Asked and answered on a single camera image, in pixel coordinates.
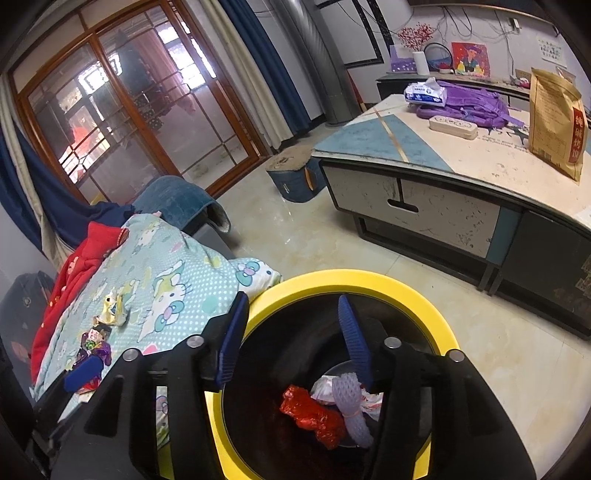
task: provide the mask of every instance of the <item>coffee table drawer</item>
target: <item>coffee table drawer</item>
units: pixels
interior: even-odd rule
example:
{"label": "coffee table drawer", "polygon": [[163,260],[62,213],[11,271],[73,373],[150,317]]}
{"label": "coffee table drawer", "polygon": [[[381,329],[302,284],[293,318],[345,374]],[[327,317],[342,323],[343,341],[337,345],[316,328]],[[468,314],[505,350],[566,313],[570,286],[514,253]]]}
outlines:
{"label": "coffee table drawer", "polygon": [[325,166],[339,208],[406,228],[485,258],[500,207],[386,174]]}

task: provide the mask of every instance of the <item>metal screw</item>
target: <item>metal screw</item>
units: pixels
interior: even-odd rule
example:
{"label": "metal screw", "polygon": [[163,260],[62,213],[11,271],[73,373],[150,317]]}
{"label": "metal screw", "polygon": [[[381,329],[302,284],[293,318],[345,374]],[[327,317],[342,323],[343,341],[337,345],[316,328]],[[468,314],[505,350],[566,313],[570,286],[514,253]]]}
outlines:
{"label": "metal screw", "polygon": [[449,350],[449,358],[451,358],[454,362],[462,362],[465,358],[466,355],[464,355],[464,352],[460,351],[460,350]]}
{"label": "metal screw", "polygon": [[205,338],[201,335],[193,335],[187,338],[187,345],[191,348],[197,348],[198,346],[202,346],[205,343]]}
{"label": "metal screw", "polygon": [[400,348],[402,342],[400,341],[400,338],[388,337],[384,340],[384,345],[388,348]]}
{"label": "metal screw", "polygon": [[139,350],[136,348],[129,348],[125,352],[123,352],[123,360],[126,362],[132,362],[135,360],[139,355]]}

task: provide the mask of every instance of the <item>red plastic bag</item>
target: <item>red plastic bag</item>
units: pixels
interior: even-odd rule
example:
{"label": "red plastic bag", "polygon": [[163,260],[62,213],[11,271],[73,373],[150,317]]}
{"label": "red plastic bag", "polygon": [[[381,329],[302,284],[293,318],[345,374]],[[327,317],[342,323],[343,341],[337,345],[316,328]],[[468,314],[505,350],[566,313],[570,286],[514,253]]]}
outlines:
{"label": "red plastic bag", "polygon": [[299,428],[316,432],[316,439],[329,450],[337,448],[347,433],[341,414],[316,403],[305,388],[290,385],[283,392],[279,410],[292,417]]}

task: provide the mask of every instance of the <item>purple backpack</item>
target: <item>purple backpack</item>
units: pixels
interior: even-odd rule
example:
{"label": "purple backpack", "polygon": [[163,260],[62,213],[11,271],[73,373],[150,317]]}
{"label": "purple backpack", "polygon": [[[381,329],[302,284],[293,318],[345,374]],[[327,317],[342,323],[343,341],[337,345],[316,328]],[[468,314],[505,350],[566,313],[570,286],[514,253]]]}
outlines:
{"label": "purple backpack", "polygon": [[509,122],[523,127],[524,123],[509,115],[509,109],[499,98],[498,93],[483,89],[474,89],[437,81],[447,90],[445,107],[420,105],[417,109],[419,118],[431,118],[443,115],[472,122],[484,128],[502,128]]}

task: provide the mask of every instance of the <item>white curtain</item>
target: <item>white curtain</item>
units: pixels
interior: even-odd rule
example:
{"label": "white curtain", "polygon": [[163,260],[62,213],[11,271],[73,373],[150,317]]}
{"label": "white curtain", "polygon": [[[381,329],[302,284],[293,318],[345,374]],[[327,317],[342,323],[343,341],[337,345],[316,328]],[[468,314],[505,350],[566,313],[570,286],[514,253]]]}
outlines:
{"label": "white curtain", "polygon": [[60,271],[61,266],[72,254],[73,250],[53,231],[49,219],[43,211],[41,201],[31,180],[27,161],[22,154],[22,149],[18,142],[17,131],[15,130],[11,115],[11,104],[12,95],[8,86],[8,78],[3,74],[0,76],[0,126],[2,127],[2,133],[8,147],[8,152],[12,158],[12,163],[16,168],[18,180],[41,228],[43,253],[56,270]]}
{"label": "white curtain", "polygon": [[262,127],[262,133],[267,142],[274,148],[278,148],[282,141],[293,137],[293,133],[267,82],[220,3],[217,0],[200,0],[200,4],[220,36],[224,48],[248,92],[255,109],[251,115],[257,117],[255,123],[259,128]]}

